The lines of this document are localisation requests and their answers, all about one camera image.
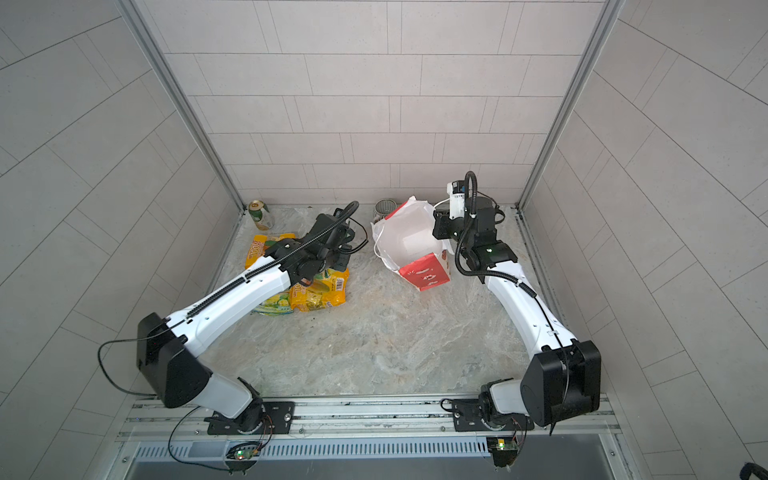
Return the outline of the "green rainbow snack bag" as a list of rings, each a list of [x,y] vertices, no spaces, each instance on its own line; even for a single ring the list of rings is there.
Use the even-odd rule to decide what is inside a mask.
[[[280,292],[263,301],[251,310],[252,313],[265,316],[282,316],[294,312],[289,291]]]

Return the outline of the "green yellow Fox's candy bag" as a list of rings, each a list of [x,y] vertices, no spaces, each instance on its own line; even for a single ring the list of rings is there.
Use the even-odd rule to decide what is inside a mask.
[[[310,290],[321,294],[326,292],[344,292],[349,278],[349,270],[339,271],[328,268],[316,274]]]

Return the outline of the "white red printed paper bag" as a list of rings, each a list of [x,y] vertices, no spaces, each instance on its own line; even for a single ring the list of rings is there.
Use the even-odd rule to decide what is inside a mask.
[[[437,239],[434,207],[411,196],[392,213],[372,223],[374,254],[387,269],[419,291],[450,281],[449,240]]]

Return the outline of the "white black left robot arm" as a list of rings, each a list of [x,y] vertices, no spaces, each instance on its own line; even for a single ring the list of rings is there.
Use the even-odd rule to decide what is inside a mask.
[[[328,268],[347,265],[356,252],[350,225],[352,201],[320,214],[303,237],[277,241],[242,274],[203,299],[165,317],[151,313],[137,329],[137,368],[167,408],[188,404],[210,409],[234,429],[251,432],[265,415],[254,387],[207,367],[200,356],[230,327],[270,297],[295,285],[308,287]]]

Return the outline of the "yellow orange snack bag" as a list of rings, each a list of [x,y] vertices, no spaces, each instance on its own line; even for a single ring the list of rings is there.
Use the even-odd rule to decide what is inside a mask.
[[[294,233],[285,233],[278,236],[255,235],[247,252],[245,268],[249,269],[259,258],[264,256],[268,248],[284,239],[296,239],[296,235]]]

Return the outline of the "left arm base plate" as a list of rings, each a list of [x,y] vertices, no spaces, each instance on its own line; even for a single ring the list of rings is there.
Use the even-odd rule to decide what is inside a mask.
[[[214,412],[204,421],[208,424],[208,435],[287,434],[294,410],[294,402],[254,400],[233,419]]]

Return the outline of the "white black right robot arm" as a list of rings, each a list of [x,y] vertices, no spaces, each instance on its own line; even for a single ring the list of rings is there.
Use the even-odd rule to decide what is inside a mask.
[[[504,214],[482,194],[474,172],[447,187],[449,206],[434,213],[433,235],[455,244],[454,265],[476,278],[500,302],[521,336],[530,358],[519,380],[484,385],[481,421],[490,429],[529,424],[540,427],[596,411],[600,405],[601,354],[580,341],[530,285],[512,248],[497,237]]]

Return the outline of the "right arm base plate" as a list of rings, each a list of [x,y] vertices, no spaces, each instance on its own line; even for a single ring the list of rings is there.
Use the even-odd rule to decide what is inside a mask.
[[[533,421],[525,414],[498,413],[488,401],[479,398],[444,398],[440,407],[452,415],[457,432],[527,432],[534,427]]]

